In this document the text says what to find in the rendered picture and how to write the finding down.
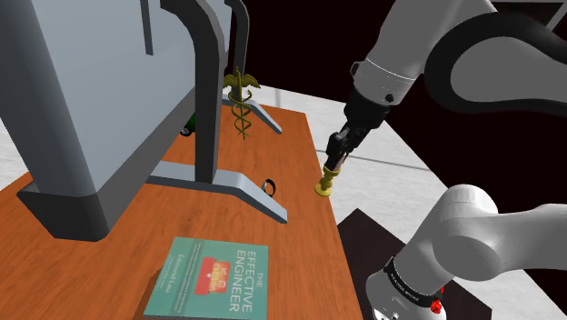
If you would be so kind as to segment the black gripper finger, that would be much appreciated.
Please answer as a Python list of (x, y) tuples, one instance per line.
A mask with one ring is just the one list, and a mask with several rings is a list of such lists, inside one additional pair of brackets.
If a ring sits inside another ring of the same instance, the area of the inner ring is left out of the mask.
[(340, 158), (337, 162), (338, 169), (342, 167), (343, 162), (348, 157), (348, 155), (361, 143), (361, 128), (345, 127), (339, 134), (339, 139), (342, 142), (342, 149)]
[(325, 162), (326, 168), (335, 168), (343, 156), (344, 137), (338, 132), (332, 133), (325, 149), (328, 158)]

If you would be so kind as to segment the gold candlestick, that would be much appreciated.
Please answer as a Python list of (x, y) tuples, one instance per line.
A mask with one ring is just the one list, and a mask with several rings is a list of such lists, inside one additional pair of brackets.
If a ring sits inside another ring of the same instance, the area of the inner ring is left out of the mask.
[(319, 196), (327, 197), (332, 193), (333, 180), (341, 173), (341, 169), (331, 170), (323, 166), (323, 176), (316, 184), (314, 191)]

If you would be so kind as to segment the wooden desk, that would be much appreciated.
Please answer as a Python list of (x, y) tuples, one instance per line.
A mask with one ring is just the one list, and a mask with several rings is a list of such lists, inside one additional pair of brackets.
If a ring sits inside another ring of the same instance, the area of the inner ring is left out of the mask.
[(106, 238), (67, 241), (17, 198), (30, 175), (0, 191), (0, 320), (144, 320), (177, 236), (266, 245), (268, 320), (363, 320), (330, 202), (314, 191), (321, 169), (306, 117), (269, 114), (280, 134), (254, 120), (243, 139), (224, 110), (218, 165), (272, 179), (284, 224), (231, 195), (145, 185)]

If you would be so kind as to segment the gold winged staff figure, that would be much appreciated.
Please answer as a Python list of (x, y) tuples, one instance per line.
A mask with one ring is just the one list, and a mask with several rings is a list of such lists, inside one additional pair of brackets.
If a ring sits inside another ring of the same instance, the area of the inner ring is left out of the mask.
[(253, 93), (247, 89), (248, 96), (242, 98), (242, 90), (248, 86), (260, 88), (258, 81), (249, 74), (243, 74), (239, 67), (236, 67), (236, 75), (226, 75), (223, 80), (223, 88), (230, 87), (228, 99), (234, 105), (231, 107), (232, 114), (236, 117), (234, 127), (246, 139), (249, 134), (246, 130), (252, 126), (252, 123), (246, 119), (246, 116), (252, 112), (252, 107), (247, 102), (253, 97)]

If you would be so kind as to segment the dark robot stand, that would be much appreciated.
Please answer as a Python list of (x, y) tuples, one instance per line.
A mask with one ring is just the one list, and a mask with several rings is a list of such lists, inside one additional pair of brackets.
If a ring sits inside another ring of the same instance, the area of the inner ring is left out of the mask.
[[(337, 227), (363, 320), (373, 320), (366, 280), (397, 254), (404, 242), (360, 209), (352, 211)], [(492, 309), (455, 281), (444, 287), (442, 306), (447, 320), (492, 320)]]

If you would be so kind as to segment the teal book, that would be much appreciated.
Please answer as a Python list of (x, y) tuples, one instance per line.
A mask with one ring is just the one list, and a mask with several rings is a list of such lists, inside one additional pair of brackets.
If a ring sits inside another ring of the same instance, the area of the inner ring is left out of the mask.
[(266, 245), (177, 236), (144, 318), (267, 320), (268, 253)]

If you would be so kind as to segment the grey computer monitor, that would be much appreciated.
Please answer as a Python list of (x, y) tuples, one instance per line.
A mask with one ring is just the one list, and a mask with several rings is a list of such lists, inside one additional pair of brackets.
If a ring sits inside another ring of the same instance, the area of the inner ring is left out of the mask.
[[(32, 177), (19, 199), (55, 238), (105, 238), (144, 184), (285, 209), (218, 168), (243, 0), (0, 0), (0, 120)], [(195, 132), (180, 131), (195, 113)]]

